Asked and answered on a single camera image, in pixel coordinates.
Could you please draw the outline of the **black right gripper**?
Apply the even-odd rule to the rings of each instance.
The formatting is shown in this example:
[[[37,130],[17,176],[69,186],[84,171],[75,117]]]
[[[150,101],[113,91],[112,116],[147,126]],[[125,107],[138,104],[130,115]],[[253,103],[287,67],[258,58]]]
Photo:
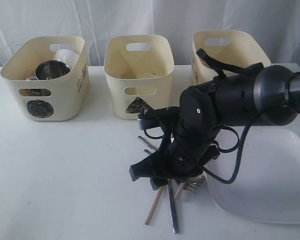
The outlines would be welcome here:
[[[209,148],[222,128],[215,92],[214,87],[207,86],[191,86],[182,92],[178,119],[160,127],[163,136],[159,149],[130,166],[133,182],[150,178],[156,191],[168,180],[183,180],[203,172],[213,158]]]

